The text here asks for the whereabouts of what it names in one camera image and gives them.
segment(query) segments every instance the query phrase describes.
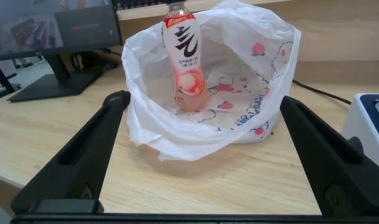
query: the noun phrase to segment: monitor base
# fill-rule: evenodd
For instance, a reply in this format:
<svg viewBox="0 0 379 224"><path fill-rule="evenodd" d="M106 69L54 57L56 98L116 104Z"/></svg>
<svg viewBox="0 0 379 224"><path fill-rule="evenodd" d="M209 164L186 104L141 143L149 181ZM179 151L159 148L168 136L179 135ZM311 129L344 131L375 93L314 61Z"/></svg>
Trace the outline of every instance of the monitor base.
<svg viewBox="0 0 379 224"><path fill-rule="evenodd" d="M8 100L21 102L79 95L101 74L101 68L74 71L71 73L70 78L63 82L58 82L54 74L44 75Z"/></svg>

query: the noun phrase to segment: desk surface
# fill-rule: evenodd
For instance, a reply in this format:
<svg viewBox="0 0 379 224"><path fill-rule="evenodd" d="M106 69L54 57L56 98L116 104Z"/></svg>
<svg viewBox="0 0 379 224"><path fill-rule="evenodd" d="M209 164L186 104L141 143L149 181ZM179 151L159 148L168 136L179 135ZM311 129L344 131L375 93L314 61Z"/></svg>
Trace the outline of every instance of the desk surface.
<svg viewBox="0 0 379 224"><path fill-rule="evenodd" d="M379 86L312 85L349 99L379 92ZM0 99L0 178L28 183L107 95L125 88L118 68L80 96L15 104ZM343 125L348 106L295 85L291 95L333 128ZM129 141L124 116L100 199L106 212L320 213L283 119L263 142L231 145L196 162L161 163L155 150Z"/></svg>

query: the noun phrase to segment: white plastic bag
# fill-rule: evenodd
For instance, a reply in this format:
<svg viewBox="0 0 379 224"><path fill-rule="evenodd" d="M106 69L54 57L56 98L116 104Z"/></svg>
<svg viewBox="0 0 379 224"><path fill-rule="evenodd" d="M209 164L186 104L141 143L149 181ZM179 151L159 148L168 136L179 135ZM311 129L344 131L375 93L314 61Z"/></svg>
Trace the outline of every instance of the white plastic bag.
<svg viewBox="0 0 379 224"><path fill-rule="evenodd" d="M233 142L264 139L294 76L301 33L272 11L225 0L195 16L212 95L198 113L177 110L161 22L127 39L123 49L130 140L157 149L162 161L194 161Z"/></svg>

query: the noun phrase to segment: monitor screen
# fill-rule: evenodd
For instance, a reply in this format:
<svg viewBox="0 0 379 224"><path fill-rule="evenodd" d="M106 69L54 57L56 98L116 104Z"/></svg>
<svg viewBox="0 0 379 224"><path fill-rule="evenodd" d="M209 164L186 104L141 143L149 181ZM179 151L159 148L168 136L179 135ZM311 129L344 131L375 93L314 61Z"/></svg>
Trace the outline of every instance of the monitor screen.
<svg viewBox="0 0 379 224"><path fill-rule="evenodd" d="M110 0L0 0L0 60L120 43Z"/></svg>

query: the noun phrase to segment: plastic bottle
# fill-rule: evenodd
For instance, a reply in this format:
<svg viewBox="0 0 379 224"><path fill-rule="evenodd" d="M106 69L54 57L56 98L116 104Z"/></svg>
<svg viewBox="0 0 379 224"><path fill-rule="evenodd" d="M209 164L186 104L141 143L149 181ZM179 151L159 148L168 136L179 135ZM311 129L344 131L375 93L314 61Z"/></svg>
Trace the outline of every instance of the plastic bottle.
<svg viewBox="0 0 379 224"><path fill-rule="evenodd" d="M201 63L202 36L184 0L167 0L169 12L162 26L163 44L174 71L174 100L181 111L206 107L210 95Z"/></svg>

